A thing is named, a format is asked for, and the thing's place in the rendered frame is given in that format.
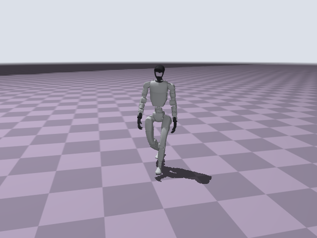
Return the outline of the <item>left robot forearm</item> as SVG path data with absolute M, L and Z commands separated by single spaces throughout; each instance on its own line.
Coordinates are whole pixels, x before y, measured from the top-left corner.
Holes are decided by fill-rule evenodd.
M 176 120 L 177 120 L 177 103 L 176 103 L 176 100 L 174 101 L 175 103 L 175 106 L 172 106 L 171 109 L 172 109 L 172 118 L 176 117 Z

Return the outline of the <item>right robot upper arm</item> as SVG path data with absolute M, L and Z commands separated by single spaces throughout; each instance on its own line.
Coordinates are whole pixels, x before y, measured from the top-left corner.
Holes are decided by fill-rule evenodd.
M 145 82 L 144 83 L 144 86 L 143 86 L 143 91 L 142 91 L 142 100 L 141 100 L 141 103 L 146 103 L 147 99 L 146 99 L 146 96 L 147 96 L 147 93 L 148 93 L 148 88 L 150 87 L 150 82 Z

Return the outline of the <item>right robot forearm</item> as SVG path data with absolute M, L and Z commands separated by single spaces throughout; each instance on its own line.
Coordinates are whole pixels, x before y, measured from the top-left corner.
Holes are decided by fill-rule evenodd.
M 143 111 L 144 111 L 144 106 L 145 104 L 144 103 L 141 103 L 141 100 L 142 98 L 140 99 L 140 102 L 139 102 L 139 109 L 138 109 L 138 115 L 139 116 L 139 113 L 142 113 L 143 114 Z M 142 115 L 143 116 L 143 115 Z

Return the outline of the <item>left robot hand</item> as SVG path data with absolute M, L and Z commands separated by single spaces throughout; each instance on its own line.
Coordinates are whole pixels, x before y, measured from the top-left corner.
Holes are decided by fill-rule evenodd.
M 172 131 L 171 133 L 174 133 L 174 132 L 175 132 L 175 129 L 176 129 L 176 125 L 177 125 L 177 123 L 176 123 L 176 122 L 177 122 L 176 117 L 173 118 L 173 122 L 174 122 L 174 127 L 173 127 L 173 129 L 172 129 L 173 131 Z

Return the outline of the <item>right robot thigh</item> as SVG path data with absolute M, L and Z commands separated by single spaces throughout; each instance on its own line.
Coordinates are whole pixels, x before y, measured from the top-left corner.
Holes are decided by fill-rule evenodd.
M 145 131 L 149 144 L 151 146 L 156 146 L 157 140 L 154 138 L 154 127 L 153 127 L 153 115 L 148 116 L 145 119 Z

